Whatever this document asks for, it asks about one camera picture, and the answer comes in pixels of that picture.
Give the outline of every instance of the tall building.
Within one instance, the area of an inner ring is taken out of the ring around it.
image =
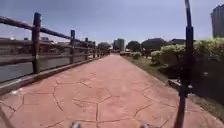
[[[224,37],[224,5],[219,5],[211,13],[213,37]]]
[[[124,51],[124,39],[118,38],[117,40],[114,40],[113,48],[114,50]]]

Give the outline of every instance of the sky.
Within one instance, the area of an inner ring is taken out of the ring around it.
[[[212,37],[211,12],[223,0],[190,0],[196,39]],[[116,38],[185,38],[184,0],[1,0],[0,16],[32,24],[40,12],[43,27],[76,38],[112,42]],[[28,30],[0,24],[0,37],[31,37]],[[48,36],[55,41],[61,38]]]

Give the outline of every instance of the tree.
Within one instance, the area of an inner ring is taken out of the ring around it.
[[[101,49],[108,50],[108,49],[110,49],[111,45],[109,43],[107,43],[107,42],[101,42],[101,43],[98,44],[97,47],[101,48]]]
[[[142,48],[146,51],[160,50],[167,42],[161,38],[148,39],[142,42]]]
[[[141,51],[141,44],[138,41],[130,41],[126,48],[134,52]]]

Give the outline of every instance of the water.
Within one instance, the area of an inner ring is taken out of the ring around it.
[[[84,57],[75,57],[74,61],[83,61]],[[40,61],[40,70],[47,70],[49,68],[67,65],[69,64],[69,58],[52,59]],[[33,72],[32,63],[21,63],[16,65],[2,66],[0,67],[0,82],[11,80],[17,77],[31,74]]]

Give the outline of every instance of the stamped concrete pavement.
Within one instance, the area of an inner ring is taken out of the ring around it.
[[[1,128],[173,128],[178,93],[117,55],[109,55],[0,98]],[[184,128],[224,128],[186,100]]]

